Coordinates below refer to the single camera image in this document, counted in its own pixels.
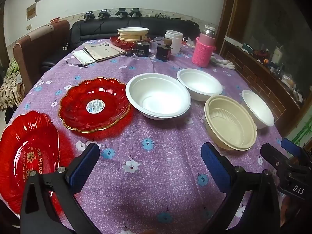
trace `red plate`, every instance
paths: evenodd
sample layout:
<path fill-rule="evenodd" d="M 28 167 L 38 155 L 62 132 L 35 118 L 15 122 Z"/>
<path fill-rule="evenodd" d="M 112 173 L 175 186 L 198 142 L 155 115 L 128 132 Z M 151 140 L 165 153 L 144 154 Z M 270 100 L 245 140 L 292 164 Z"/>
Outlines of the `red plate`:
<path fill-rule="evenodd" d="M 2 134 L 0 156 L 0 193 L 18 213 L 29 173 L 52 173 L 59 166 L 59 136 L 50 117 L 36 111 L 16 117 Z"/>
<path fill-rule="evenodd" d="M 133 44 L 136 42 L 136 41 L 135 41 L 135 42 L 123 41 L 123 40 L 118 39 L 118 36 L 119 36 L 119 35 L 110 37 L 110 42 L 111 42 L 113 45 L 115 45 L 115 46 L 117 46 L 117 47 L 119 47 L 119 48 L 121 48 L 121 49 L 123 49 L 123 50 L 125 50 L 125 51 L 130 50 L 130 49 L 132 48 Z M 147 37 L 147 39 L 144 40 L 144 41 L 145 41 L 145 42 L 150 42 L 151 39 L 150 39 L 149 37 Z"/>
<path fill-rule="evenodd" d="M 60 101 L 59 117 L 66 128 L 80 133 L 108 129 L 130 111 L 125 88 L 114 78 L 83 81 Z"/>

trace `sofa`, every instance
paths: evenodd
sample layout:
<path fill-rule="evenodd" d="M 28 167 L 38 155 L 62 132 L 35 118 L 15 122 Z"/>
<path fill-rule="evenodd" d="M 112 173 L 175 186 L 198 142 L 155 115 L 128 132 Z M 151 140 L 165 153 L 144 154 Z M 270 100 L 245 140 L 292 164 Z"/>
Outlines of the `sofa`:
<path fill-rule="evenodd" d="M 71 51 L 88 40 L 109 39 L 118 34 L 119 28 L 146 27 L 149 36 L 154 39 L 165 36 L 166 30 L 176 30 L 184 37 L 194 40 L 199 36 L 199 25 L 182 19 L 154 17 L 111 17 L 77 21 L 69 30 L 68 21 L 46 25 L 29 33 L 15 44 L 13 54 L 17 61 L 27 94 L 40 77 Z"/>

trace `floral tablecloth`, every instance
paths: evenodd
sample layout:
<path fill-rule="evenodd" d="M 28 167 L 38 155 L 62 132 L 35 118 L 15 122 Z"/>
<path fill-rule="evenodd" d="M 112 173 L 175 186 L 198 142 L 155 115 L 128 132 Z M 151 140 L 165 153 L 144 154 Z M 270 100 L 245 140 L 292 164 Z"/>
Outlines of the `floral tablecloth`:
<path fill-rule="evenodd" d="M 162 62 L 155 58 L 154 46 L 147 58 L 122 55 L 88 68 L 71 65 L 78 60 L 69 54 L 43 75 L 14 117 L 30 110 L 47 113 L 57 129 L 68 135 L 78 156 L 90 141 L 67 130 L 57 113 L 67 90 L 86 79 L 106 77 L 127 83 L 141 73 L 155 72 L 177 78 L 180 69 L 196 68 L 217 78 L 223 85 L 223 95 L 241 102 L 241 92 L 248 89 L 246 82 L 233 70 L 195 66 L 191 62 L 193 51 L 182 46 L 180 54 Z M 197 233 L 218 209 L 225 194 L 219 192 L 200 154 L 202 144 L 211 141 L 205 129 L 203 106 L 204 103 L 192 100 L 186 114 L 162 121 L 148 119 L 135 110 L 132 123 L 120 136 L 97 141 L 101 156 L 78 198 L 103 233 L 141 233 L 152 228 L 159 233 Z M 234 166 L 260 173 L 272 169 L 260 157 L 261 145 L 270 143 L 281 149 L 280 141 L 273 126 L 258 131 L 250 150 L 220 150 L 220 153 Z M 231 225 L 238 222 L 245 206 L 246 199 Z M 61 218 L 69 226 L 65 217 Z"/>

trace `white round sticker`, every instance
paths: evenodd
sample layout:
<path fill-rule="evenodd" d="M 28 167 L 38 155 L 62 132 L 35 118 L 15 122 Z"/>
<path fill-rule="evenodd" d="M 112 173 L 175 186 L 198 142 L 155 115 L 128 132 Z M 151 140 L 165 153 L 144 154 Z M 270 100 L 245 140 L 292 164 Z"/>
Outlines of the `white round sticker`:
<path fill-rule="evenodd" d="M 95 99 L 95 100 L 90 101 L 87 104 L 86 109 L 88 113 L 96 114 L 96 113 L 100 113 L 101 111 L 103 111 L 104 107 L 105 107 L 105 103 L 102 100 Z"/>

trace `paper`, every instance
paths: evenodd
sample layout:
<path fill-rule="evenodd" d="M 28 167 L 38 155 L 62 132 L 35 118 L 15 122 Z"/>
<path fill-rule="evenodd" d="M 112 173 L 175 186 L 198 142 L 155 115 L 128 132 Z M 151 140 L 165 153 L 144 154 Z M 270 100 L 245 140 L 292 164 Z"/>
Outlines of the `paper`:
<path fill-rule="evenodd" d="M 74 51 L 73 56 L 75 56 L 83 65 L 89 65 L 96 62 L 90 55 L 88 55 L 84 50 Z"/>
<path fill-rule="evenodd" d="M 84 50 L 97 62 L 124 54 L 126 51 L 109 42 L 100 44 L 84 44 Z"/>

